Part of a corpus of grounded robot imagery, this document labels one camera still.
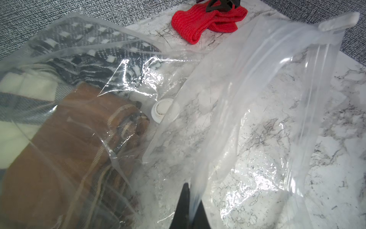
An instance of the clear plastic bag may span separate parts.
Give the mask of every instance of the clear plastic bag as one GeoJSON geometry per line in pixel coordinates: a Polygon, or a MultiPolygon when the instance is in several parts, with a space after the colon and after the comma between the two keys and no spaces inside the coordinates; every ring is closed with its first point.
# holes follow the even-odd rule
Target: clear plastic bag
{"type": "Polygon", "coordinates": [[[258,17],[202,60],[143,157],[150,228],[168,227],[185,182],[190,221],[202,200],[211,228],[312,227],[303,184],[348,16],[321,30],[258,17]]]}
{"type": "Polygon", "coordinates": [[[202,55],[78,13],[0,62],[0,221],[131,228],[130,184],[157,123],[202,55]]]}

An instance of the folded clothing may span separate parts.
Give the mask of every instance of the folded clothing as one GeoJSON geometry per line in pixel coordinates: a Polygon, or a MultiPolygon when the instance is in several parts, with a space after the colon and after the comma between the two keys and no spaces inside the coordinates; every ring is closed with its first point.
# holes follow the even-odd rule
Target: folded clothing
{"type": "Polygon", "coordinates": [[[248,11],[239,6],[228,12],[206,12],[209,1],[195,4],[188,11],[177,11],[172,18],[173,28],[189,43],[196,44],[207,28],[220,33],[232,33],[238,29],[235,22],[245,18],[248,11]]]}
{"type": "Polygon", "coordinates": [[[139,156],[132,149],[140,144],[149,119],[122,98],[100,92],[81,83],[55,106],[6,170],[2,217],[37,228],[128,223],[133,196],[127,197],[123,177],[139,156]]]}

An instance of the gray fabric surface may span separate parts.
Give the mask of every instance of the gray fabric surface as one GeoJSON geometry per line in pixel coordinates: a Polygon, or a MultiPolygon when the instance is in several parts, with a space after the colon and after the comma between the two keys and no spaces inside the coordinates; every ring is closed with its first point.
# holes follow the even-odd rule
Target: gray fabric surface
{"type": "Polygon", "coordinates": [[[127,26],[186,0],[5,0],[0,7],[0,59],[53,21],[71,13],[127,26]]]}
{"type": "Polygon", "coordinates": [[[366,0],[262,0],[292,20],[309,24],[345,12],[360,12],[358,24],[346,30],[341,51],[366,65],[366,0]]]}

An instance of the brown fabric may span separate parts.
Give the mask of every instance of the brown fabric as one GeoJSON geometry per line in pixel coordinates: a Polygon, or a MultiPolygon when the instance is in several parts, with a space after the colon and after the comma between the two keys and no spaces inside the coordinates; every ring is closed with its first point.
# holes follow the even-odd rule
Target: brown fabric
{"type": "Polygon", "coordinates": [[[134,126],[121,123],[137,113],[121,98],[80,84],[8,168],[1,214],[28,227],[75,228],[93,175],[109,160],[103,142],[113,150],[128,137],[135,145],[148,126],[147,117],[134,126]]]}

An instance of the red fabric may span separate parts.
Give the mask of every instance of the red fabric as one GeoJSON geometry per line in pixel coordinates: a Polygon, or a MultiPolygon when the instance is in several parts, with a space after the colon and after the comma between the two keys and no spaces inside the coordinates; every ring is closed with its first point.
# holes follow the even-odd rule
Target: red fabric
{"type": "Polygon", "coordinates": [[[245,18],[248,11],[239,6],[229,12],[206,12],[209,1],[195,4],[188,11],[177,11],[172,18],[173,28],[189,43],[196,44],[207,28],[219,33],[232,33],[238,29],[235,22],[245,18]]]}

